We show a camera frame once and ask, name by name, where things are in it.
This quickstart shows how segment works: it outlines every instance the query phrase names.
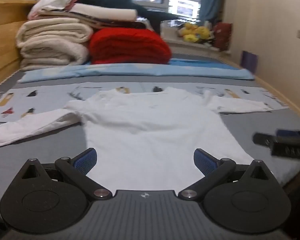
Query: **purple object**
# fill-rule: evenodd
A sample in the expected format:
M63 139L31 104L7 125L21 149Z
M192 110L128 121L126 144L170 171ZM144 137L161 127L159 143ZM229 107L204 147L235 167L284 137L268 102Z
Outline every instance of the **purple object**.
M243 51L240 66L255 74L258 66L258 56L250 52Z

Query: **wooden headboard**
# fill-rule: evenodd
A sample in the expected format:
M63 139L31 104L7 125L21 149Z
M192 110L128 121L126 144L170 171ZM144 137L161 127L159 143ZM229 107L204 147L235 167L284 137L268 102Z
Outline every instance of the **wooden headboard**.
M35 4L28 0L0 0L0 83L19 69L15 36Z

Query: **blue gripper pad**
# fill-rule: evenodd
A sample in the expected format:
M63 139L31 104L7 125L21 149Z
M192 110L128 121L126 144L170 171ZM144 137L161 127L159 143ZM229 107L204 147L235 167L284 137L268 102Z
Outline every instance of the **blue gripper pad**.
M202 149L196 149L193 155L194 165L207 176L219 166L219 160Z
M97 152L94 148L89 148L72 159L72 165L84 175L87 175L96 163Z

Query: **white logo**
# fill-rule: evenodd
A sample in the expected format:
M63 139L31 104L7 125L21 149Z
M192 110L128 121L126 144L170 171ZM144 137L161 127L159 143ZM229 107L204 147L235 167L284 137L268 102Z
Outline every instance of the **white logo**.
M148 198L150 195L145 192L145 193L142 193L140 196L143 197L143 198Z

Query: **shirt sleeve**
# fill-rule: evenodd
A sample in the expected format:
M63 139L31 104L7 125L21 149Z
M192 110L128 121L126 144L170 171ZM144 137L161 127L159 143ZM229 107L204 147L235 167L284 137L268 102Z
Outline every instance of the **shirt sleeve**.
M80 122L82 103L72 100L62 109L28 114L16 122L0 124L0 146Z
M263 102L245 100L240 98L218 97L205 91L204 105L216 114L240 114L253 112L267 112L273 109L266 106Z

